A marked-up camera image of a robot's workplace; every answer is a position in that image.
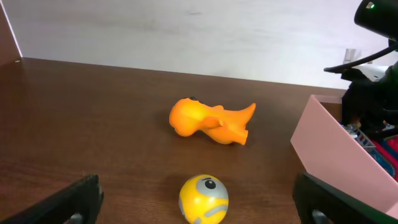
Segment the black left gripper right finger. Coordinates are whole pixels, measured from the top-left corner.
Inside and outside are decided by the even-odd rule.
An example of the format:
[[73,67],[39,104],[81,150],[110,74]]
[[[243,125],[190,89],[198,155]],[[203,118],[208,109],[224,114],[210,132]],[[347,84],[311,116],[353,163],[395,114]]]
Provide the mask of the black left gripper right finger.
[[306,172],[297,176],[292,196],[302,223],[397,224],[396,218]]

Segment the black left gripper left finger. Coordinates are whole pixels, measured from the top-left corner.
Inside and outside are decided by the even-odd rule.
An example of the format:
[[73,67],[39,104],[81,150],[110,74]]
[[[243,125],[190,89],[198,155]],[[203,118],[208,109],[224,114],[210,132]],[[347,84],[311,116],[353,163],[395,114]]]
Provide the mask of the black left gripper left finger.
[[2,223],[89,223],[97,221],[104,191],[97,175],[87,175]]

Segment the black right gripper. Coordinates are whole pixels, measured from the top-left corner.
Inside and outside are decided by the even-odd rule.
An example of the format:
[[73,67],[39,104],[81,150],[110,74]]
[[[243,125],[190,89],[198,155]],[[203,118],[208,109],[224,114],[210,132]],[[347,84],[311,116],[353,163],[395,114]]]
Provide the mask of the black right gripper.
[[397,135],[397,64],[383,74],[370,74],[351,68],[341,78],[351,82],[342,97],[341,124],[359,123],[359,129],[372,140]]

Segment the red toy truck grey front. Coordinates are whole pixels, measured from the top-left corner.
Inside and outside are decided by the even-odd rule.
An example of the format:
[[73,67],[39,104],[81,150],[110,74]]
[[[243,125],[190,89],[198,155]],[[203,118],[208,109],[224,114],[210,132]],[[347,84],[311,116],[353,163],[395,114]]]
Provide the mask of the red toy truck grey front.
[[395,165],[359,128],[352,124],[342,125],[342,127],[393,179],[396,178]]

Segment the pink cardboard box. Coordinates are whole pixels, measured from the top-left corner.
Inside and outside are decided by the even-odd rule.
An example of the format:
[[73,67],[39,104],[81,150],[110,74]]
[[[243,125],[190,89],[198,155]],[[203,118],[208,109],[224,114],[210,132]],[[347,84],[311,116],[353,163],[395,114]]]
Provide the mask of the pink cardboard box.
[[305,170],[396,218],[397,181],[350,136],[324,103],[339,107],[341,98],[310,96],[290,140]]

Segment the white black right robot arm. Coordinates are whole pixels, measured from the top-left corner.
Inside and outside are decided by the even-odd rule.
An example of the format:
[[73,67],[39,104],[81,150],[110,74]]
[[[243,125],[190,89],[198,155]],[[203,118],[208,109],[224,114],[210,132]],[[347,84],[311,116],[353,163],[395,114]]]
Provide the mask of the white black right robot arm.
[[370,61],[397,50],[397,1],[362,1],[354,16],[356,25],[389,39],[389,46],[368,57],[326,72],[339,73],[351,82],[342,97],[342,124],[360,123],[360,130],[372,140],[397,134],[397,64],[376,72]]

